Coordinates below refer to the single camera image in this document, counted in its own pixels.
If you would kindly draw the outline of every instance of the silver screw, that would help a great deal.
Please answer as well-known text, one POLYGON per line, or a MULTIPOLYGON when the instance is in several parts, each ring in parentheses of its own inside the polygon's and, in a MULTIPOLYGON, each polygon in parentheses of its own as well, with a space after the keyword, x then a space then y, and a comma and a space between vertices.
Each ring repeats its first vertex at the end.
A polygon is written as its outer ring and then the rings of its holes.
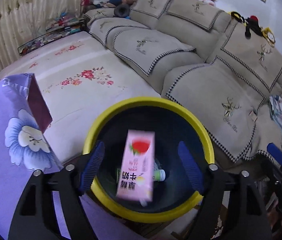
POLYGON ((41 173, 42 173, 42 171, 41 170, 35 170, 34 172, 33 172, 33 176, 39 176, 39 175, 41 175, 41 173))
POLYGON ((66 169, 67 171, 73 171, 73 170, 74 170, 74 165, 73 165, 73 164, 69 164, 69 165, 67 165, 67 166, 65 167, 65 169, 66 169))
POLYGON ((209 169, 212 171, 216 171, 218 169, 218 166, 216 166, 215 164, 210 164, 209 169))
POLYGON ((243 175, 243 177, 249 177, 249 173, 247 171, 241 171, 241 174, 243 175))

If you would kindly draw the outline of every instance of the sofa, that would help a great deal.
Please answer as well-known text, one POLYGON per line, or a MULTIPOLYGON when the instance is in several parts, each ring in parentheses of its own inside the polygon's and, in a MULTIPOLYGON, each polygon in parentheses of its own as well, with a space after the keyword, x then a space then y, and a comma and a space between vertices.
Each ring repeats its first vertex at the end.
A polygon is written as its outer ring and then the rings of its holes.
POLYGON ((198 0, 136 0, 129 18, 113 8, 85 14, 89 33, 163 98, 204 125, 219 166, 260 178, 260 158, 282 149, 268 98, 282 95, 282 55, 230 14, 198 0))

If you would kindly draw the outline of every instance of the pink milk carton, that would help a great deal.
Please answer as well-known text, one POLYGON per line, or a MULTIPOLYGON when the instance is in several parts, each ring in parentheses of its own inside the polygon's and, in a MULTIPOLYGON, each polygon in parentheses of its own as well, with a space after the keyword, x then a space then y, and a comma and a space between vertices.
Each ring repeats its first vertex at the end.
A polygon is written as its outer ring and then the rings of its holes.
POLYGON ((129 130, 118 180, 117 196, 152 201, 154 132, 129 130))

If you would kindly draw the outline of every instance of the purple tablecloth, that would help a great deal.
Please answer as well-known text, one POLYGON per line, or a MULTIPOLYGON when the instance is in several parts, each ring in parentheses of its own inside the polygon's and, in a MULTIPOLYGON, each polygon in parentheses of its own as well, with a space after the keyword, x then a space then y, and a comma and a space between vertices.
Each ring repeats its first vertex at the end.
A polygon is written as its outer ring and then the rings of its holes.
MULTIPOLYGON (((62 168, 42 134, 51 121, 34 74, 0 81, 0 239, 8 238, 14 210, 32 172, 41 169, 50 173, 62 168)), ((70 238, 58 193, 53 196, 61 234, 70 238)), ((144 239, 88 196, 81 197, 81 202, 100 240, 144 239)))

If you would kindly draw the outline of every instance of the blue flower print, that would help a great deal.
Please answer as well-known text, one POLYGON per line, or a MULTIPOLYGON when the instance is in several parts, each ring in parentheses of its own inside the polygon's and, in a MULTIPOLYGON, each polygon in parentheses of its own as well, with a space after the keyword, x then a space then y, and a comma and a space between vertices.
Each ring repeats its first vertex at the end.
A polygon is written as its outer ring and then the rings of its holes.
POLYGON ((18 117, 9 120, 5 130, 5 146, 9 148, 11 163, 23 162, 29 170, 51 168, 53 153, 33 116, 21 109, 18 117))

